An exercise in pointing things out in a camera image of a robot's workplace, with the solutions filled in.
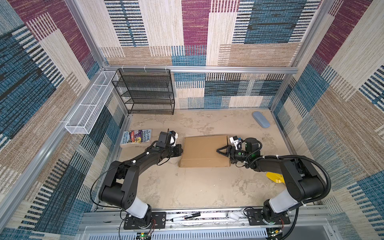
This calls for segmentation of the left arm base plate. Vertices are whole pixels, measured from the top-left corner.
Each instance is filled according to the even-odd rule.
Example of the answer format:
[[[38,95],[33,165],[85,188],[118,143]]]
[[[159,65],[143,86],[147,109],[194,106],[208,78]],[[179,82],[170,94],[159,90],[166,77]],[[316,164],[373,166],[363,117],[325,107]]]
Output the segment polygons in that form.
[[[164,229],[166,225],[166,212],[152,212],[146,214],[143,219],[127,215],[124,221],[124,230],[149,230]]]

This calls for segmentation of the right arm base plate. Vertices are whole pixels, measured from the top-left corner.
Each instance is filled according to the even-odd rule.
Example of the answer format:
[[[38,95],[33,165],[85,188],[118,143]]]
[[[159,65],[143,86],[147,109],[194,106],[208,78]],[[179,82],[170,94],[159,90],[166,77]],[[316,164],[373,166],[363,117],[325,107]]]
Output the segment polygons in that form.
[[[278,214],[272,217],[271,220],[265,220],[263,217],[262,209],[247,209],[246,216],[249,217],[250,226],[272,226],[272,225],[290,225],[291,220],[287,213]]]

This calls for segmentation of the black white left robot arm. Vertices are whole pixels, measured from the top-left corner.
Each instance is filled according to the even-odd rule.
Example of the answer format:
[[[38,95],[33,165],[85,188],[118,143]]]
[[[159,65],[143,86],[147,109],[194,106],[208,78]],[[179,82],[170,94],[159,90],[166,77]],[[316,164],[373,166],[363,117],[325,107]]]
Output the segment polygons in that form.
[[[175,131],[161,132],[145,151],[131,160],[111,163],[99,191],[99,200],[127,213],[127,221],[144,228],[152,224],[152,207],[137,197],[139,176],[164,159],[180,157],[182,145],[177,144]]]

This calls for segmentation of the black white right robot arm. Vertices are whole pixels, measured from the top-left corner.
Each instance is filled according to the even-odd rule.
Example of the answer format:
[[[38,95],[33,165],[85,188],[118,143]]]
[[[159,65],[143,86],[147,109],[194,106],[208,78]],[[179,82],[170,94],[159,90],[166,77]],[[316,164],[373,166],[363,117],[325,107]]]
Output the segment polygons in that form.
[[[231,164],[243,163],[243,167],[255,172],[275,173],[283,176],[286,189],[266,200],[262,218],[267,225],[276,223],[281,216],[308,203],[325,198],[331,190],[331,178],[324,167],[315,160],[300,155],[263,156],[263,144],[255,138],[247,138],[238,144],[218,148],[216,152],[229,158]]]

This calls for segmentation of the brown cardboard box sheet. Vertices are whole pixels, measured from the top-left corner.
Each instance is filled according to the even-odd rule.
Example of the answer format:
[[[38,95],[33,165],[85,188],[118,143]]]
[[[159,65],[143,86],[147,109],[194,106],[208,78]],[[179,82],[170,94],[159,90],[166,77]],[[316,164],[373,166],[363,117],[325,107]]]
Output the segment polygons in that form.
[[[228,145],[226,135],[187,137],[184,140],[180,168],[225,168],[230,167],[230,159],[217,149]]]

